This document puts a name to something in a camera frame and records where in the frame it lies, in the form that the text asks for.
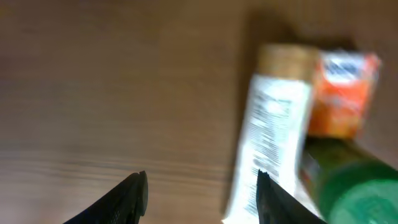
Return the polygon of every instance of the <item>bottle with white label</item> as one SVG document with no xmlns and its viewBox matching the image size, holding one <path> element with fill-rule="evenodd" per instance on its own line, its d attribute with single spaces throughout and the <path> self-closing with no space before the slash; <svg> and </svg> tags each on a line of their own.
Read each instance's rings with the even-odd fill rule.
<svg viewBox="0 0 398 224">
<path fill-rule="evenodd" d="M 258 224 L 257 172 L 267 172 L 294 195 L 303 139 L 312 106 L 318 49 L 265 45 L 259 49 L 239 140 L 225 224 Z"/>
</svg>

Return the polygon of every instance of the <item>wooden table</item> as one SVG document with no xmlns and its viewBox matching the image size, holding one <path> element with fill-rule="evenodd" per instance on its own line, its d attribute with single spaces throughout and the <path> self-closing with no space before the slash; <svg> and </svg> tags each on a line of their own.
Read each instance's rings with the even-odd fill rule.
<svg viewBox="0 0 398 224">
<path fill-rule="evenodd" d="M 146 170 L 140 223 L 219 223 L 264 42 L 345 39 L 384 62 L 361 142 L 398 167 L 394 1 L 0 3 L 1 223 L 61 223 Z"/>
</svg>

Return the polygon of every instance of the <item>orange box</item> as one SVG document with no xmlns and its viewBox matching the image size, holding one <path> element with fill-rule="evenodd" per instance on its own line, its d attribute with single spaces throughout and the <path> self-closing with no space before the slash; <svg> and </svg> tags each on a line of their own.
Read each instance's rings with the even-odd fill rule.
<svg viewBox="0 0 398 224">
<path fill-rule="evenodd" d="M 375 54 L 324 52 L 314 84 L 308 135 L 355 137 L 364 122 L 379 66 Z"/>
</svg>

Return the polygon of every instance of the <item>brown wooden surface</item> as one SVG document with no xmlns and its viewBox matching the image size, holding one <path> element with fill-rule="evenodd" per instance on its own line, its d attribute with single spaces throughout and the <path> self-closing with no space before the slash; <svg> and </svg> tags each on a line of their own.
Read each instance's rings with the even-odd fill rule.
<svg viewBox="0 0 398 224">
<path fill-rule="evenodd" d="M 362 142 L 398 166 L 394 1 L 0 2 L 0 222 L 61 223 L 146 170 L 141 223 L 219 223 L 255 49 L 348 39 L 384 62 Z"/>
</svg>

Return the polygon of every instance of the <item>lid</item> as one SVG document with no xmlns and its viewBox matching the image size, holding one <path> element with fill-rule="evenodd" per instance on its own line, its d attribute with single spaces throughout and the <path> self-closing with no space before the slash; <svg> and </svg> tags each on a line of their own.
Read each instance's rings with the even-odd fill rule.
<svg viewBox="0 0 398 224">
<path fill-rule="evenodd" d="M 257 71 L 261 74 L 312 83 L 320 52 L 305 45 L 272 44 L 262 46 L 258 58 Z"/>
<path fill-rule="evenodd" d="M 333 206 L 329 223 L 397 223 L 397 180 L 373 180 L 353 187 Z"/>
</svg>

